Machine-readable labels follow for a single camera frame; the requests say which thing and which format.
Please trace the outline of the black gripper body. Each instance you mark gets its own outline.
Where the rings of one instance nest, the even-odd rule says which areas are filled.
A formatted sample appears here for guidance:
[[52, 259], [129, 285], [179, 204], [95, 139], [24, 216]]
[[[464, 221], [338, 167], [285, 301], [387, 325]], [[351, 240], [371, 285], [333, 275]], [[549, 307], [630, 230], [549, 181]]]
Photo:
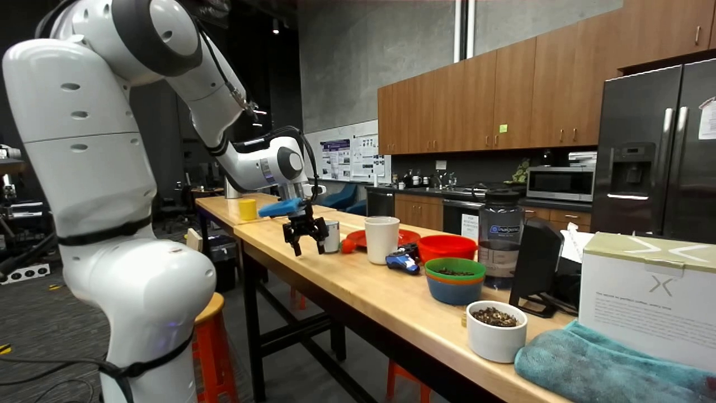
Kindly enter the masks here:
[[288, 245], [297, 242], [302, 236], [310, 236], [316, 242], [322, 242], [326, 237], [326, 223], [322, 217], [313, 216], [297, 216], [290, 217], [283, 227], [283, 240]]

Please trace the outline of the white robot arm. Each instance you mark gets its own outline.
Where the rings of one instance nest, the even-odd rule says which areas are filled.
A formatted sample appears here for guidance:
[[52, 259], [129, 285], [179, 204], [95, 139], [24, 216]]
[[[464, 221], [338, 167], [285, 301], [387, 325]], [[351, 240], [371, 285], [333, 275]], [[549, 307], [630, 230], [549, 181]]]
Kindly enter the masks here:
[[110, 323], [103, 400], [195, 403], [190, 343], [217, 273], [203, 254], [152, 230], [156, 181], [129, 92], [168, 84], [235, 188], [281, 187], [288, 245], [326, 237], [304, 198], [297, 141], [231, 144], [227, 128], [247, 110], [243, 86], [179, 0], [62, 0], [3, 52], [1, 76], [64, 285]]

